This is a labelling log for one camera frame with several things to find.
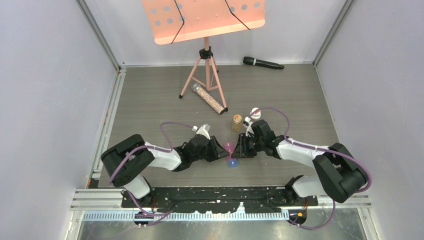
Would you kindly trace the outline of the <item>small amber pill bottle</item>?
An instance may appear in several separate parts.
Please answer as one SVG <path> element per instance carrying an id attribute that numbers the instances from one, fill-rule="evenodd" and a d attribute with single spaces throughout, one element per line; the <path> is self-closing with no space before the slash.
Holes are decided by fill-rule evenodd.
<path id="1" fill-rule="evenodd" d="M 241 131 L 243 127 L 243 118 L 240 114 L 235 114 L 232 118 L 232 122 L 231 122 L 231 130 L 234 133 L 238 133 Z"/>

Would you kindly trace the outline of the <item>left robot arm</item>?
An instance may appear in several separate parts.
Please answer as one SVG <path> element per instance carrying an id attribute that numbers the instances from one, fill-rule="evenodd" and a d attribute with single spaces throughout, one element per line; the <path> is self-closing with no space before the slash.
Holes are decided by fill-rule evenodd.
<path id="1" fill-rule="evenodd" d="M 134 134 L 103 152 L 100 159 L 111 184 L 125 188 L 127 199 L 148 207 L 154 197 L 150 183 L 142 174 L 147 167 L 181 172 L 193 162 L 213 162 L 229 154 L 215 136 L 196 134 L 180 146 L 162 148 L 146 142 L 140 134 Z"/>

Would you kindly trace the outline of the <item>pink blue weekly pill organizer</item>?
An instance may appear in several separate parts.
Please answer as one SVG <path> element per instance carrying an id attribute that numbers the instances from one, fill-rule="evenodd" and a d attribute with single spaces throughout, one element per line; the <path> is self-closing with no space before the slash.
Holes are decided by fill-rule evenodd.
<path id="1" fill-rule="evenodd" d="M 224 144 L 224 149 L 228 152 L 227 156 L 227 164 L 229 168 L 235 168 L 239 165 L 239 162 L 236 158 L 232 157 L 233 151 L 235 150 L 235 146 L 233 142 L 226 142 Z"/>

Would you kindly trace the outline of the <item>white vitamin pill bottle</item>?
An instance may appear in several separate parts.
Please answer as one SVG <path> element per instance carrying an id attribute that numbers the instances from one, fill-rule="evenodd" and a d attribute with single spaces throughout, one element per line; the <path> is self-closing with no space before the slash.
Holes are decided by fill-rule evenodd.
<path id="1" fill-rule="evenodd" d="M 250 111 L 250 118 L 253 121 L 257 121 L 261 118 L 261 110 L 258 107 L 254 107 L 251 111 Z"/>

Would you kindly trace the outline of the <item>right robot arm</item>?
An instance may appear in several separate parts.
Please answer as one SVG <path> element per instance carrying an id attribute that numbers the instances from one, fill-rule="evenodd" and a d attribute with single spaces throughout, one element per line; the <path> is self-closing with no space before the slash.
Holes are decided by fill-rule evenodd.
<path id="1" fill-rule="evenodd" d="M 341 143 L 319 146 L 276 135 L 265 120 L 252 123 L 239 138 L 232 158 L 254 158 L 259 152 L 313 168 L 315 176 L 299 175 L 286 184 L 285 198 L 299 205 L 306 197 L 328 196 L 344 203 L 369 183 L 365 169 L 356 163 Z"/>

